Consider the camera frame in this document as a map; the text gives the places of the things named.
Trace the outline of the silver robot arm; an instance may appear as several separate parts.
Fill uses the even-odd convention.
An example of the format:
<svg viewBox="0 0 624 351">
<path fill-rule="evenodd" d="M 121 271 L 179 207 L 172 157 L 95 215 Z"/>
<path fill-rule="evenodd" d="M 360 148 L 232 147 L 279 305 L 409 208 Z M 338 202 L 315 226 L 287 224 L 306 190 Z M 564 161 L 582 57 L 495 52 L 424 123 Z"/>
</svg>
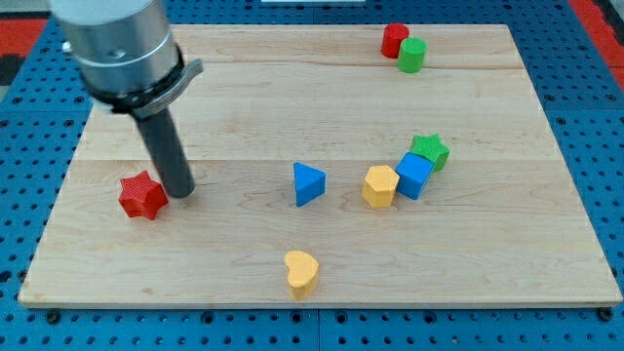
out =
<svg viewBox="0 0 624 351">
<path fill-rule="evenodd" d="M 50 0 L 87 91 L 114 113 L 147 119 L 203 71 L 187 62 L 159 0 Z"/>
</svg>

